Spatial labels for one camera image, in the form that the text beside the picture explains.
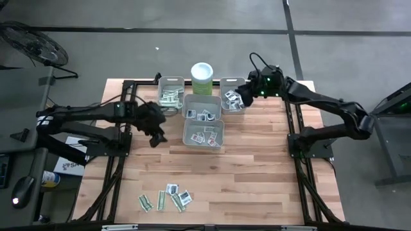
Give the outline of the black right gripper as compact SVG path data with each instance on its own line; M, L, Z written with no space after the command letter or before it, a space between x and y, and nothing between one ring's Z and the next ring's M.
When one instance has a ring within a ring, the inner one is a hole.
M235 89L242 96L245 107L251 106L253 96L279 97L284 89L284 76L281 73L250 74L248 81Z

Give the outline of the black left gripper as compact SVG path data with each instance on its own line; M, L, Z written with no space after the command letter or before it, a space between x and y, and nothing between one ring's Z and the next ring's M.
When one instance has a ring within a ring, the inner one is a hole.
M152 148L156 148L162 142L167 142L162 129L166 122L165 111L166 109L161 108L153 101L149 101L137 108L134 126L139 132L144 132L146 136L151 137L149 143Z

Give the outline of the white plastic storage bin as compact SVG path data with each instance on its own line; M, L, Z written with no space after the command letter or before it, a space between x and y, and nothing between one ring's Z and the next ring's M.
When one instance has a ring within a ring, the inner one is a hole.
M161 103L159 102L162 98L162 95L165 93L164 90L169 90L169 89L178 89L178 88L184 88L185 89L185 83L184 83L184 78L180 77L180 76L163 76L159 79L158 82L158 104L161 106ZM182 107L183 107L183 97L184 97L184 92L180 93L178 97L175 98L179 98L179 103L182 103ZM181 108L171 108L171 107L162 107L166 109L166 111L164 112L164 114L166 116L174 116L176 114L178 114L179 112L181 112L182 110Z
M201 114L204 110L215 115L215 120L219 120L222 114L222 99L219 96L187 94L183 99L182 116L188 118L188 110L194 110L196 114Z
M214 127L214 132L216 132L218 135L215 139L215 141L220 145L220 147L212 147L208 145L208 140L210 137L211 132L204 132L204 127L205 126L213 126ZM190 148L200 148L200 149L209 149L209 150L219 150L223 146L224 142L224 122L223 121L196 121L193 119L186 119L184 123L184 133L183 133L183 138L182 141L183 143L190 147ZM193 134L197 134L197 132L204 132L205 136L204 142L203 143L197 143L191 140L191 136Z
M240 115L244 114L246 109L230 109L229 99L225 96L226 92L237 89L240 85L246 84L243 77L226 77L220 80L220 97L222 99L222 113L226 115Z

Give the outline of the green wipes canister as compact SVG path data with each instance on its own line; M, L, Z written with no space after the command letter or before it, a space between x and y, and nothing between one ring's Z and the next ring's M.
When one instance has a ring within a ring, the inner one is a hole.
M191 84L194 94L212 94L213 73L213 68L205 62L199 62L192 66Z

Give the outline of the white printed box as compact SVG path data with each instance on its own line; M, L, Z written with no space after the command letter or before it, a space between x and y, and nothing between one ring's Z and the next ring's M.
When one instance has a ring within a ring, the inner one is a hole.
M66 144L70 145L70 147L74 149L81 151L82 153L86 153L87 147L80 144L79 141L82 141L82 138L69 136L66 139ZM84 169L85 168L79 164L71 162L66 158L59 157L53 171L55 173L63 175L83 176Z

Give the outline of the black desk beam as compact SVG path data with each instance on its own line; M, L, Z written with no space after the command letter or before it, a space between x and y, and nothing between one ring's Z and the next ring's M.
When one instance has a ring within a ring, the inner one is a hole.
M37 146L40 148L47 148L50 153L63 157L81 166L87 165L85 154L83 152L48 134L38 134Z

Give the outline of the white drink can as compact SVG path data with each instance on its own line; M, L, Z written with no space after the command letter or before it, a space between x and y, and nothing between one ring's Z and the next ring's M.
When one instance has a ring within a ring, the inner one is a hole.
M47 188L54 188L60 183L60 176L51 171L43 171L41 186Z

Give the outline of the grey side desk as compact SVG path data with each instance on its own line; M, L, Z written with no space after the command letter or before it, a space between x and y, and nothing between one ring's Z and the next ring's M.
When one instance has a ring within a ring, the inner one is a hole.
M30 226L35 218L38 218L37 206L47 155L46 148L10 155L12 161L8 187L0 189L0 228ZM29 200L25 208L16 209L12 206L12 191L18 180L25 176L33 177L34 183L28 194Z
M0 153L13 153L34 149L37 142L38 111L44 110L53 68L0 70ZM10 138L10 134L30 130L26 142Z

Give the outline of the black floor fan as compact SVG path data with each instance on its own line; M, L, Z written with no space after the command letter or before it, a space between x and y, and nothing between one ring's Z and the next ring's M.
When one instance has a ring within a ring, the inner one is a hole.
M79 78L78 73L65 69L69 62L67 51L55 40L41 31L35 31L27 24L17 21L0 22L0 39L31 61L37 61L45 67L53 67L69 73L56 80Z

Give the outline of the black computer mouse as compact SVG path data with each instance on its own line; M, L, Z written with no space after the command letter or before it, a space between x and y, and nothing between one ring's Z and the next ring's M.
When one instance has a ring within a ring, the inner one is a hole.
M31 191L35 179L32 176L24 176L18 179L12 190L12 207L15 209L23 209L30 201Z

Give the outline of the dark desk device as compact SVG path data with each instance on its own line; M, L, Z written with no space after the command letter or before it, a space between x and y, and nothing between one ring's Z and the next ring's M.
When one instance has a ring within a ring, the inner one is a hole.
M10 156L6 154L0 154L0 189L6 189L8 187L10 170Z

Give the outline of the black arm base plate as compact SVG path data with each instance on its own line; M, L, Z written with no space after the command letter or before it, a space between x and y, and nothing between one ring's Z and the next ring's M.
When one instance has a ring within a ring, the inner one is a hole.
M330 145L330 140L321 140L314 142L308 149L301 148L297 139L299 135L290 133L287 136L288 153L292 158L333 158L333 151Z
M130 153L132 134L120 132L111 138L80 141L88 156L126 157Z

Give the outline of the black neighbouring station frame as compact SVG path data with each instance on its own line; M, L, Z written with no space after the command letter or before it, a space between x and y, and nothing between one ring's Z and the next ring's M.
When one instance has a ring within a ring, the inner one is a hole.
M411 182L411 82L383 98L371 114L390 170L375 186Z

